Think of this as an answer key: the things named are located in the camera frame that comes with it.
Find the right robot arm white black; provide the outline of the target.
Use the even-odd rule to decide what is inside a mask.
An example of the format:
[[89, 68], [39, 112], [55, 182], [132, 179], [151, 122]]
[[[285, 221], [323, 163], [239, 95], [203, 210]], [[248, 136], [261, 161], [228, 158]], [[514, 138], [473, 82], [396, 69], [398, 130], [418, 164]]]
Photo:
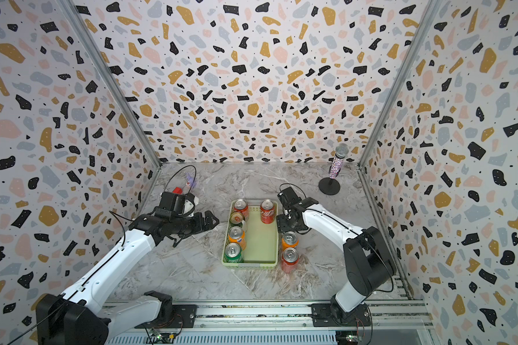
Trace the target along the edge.
[[355, 310], [396, 273], [383, 234], [375, 227], [363, 229], [332, 214], [313, 198], [278, 194], [283, 213], [276, 217], [280, 233], [313, 229], [342, 250], [348, 281], [332, 296], [332, 320], [345, 325], [357, 319]]

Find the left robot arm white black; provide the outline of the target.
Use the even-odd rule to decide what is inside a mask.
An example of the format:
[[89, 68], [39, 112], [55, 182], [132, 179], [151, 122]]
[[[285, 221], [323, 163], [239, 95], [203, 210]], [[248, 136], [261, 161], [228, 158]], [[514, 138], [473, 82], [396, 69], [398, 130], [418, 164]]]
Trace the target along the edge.
[[211, 211], [186, 217], [143, 214], [125, 238], [80, 280], [36, 307], [39, 344], [105, 344], [137, 326], [166, 326], [174, 319], [170, 295], [148, 291], [133, 302], [104, 310], [108, 297], [132, 268], [165, 238], [185, 239], [213, 230], [219, 219]]

